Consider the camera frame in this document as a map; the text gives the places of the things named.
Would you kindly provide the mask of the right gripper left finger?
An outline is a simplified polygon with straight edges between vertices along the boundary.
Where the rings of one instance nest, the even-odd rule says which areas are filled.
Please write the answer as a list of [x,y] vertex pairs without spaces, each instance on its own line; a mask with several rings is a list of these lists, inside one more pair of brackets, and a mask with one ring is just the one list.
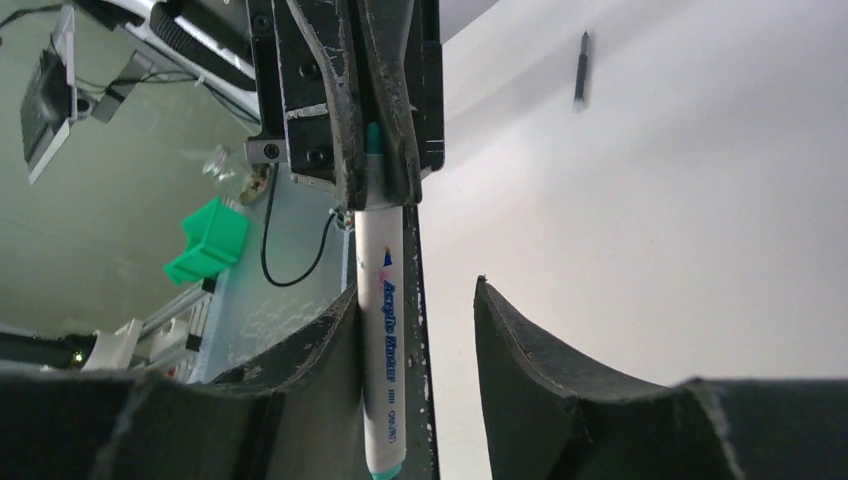
[[359,314],[314,321],[207,384],[156,371],[1,377],[5,479],[359,479]]

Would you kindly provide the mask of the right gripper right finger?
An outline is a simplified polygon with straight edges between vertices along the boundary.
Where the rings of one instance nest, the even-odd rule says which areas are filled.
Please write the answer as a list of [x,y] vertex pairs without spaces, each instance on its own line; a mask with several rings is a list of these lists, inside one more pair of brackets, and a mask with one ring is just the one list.
[[615,370],[475,286],[480,396],[496,479],[843,479],[843,379],[701,379]]

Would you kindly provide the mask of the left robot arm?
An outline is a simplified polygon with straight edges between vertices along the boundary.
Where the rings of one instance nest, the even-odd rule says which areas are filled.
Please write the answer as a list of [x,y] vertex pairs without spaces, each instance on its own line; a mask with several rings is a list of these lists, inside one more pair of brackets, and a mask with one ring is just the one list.
[[348,210],[414,205],[445,161],[435,1],[83,1],[155,62],[255,116],[252,163]]

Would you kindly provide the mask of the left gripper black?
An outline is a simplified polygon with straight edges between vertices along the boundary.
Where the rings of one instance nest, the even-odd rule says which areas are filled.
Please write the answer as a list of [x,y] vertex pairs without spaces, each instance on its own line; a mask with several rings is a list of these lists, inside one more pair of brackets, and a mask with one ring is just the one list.
[[388,200],[421,201],[444,166],[443,58],[435,1],[250,1],[261,132],[253,163],[366,206],[365,136],[381,127]]

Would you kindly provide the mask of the white pen teal end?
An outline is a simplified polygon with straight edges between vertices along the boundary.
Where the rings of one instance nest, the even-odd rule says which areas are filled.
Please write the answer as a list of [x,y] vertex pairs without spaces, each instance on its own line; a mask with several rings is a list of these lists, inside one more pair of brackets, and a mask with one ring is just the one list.
[[364,449],[374,479],[394,479],[406,458],[403,208],[387,199],[381,128],[365,136],[367,200],[354,213],[362,313]]

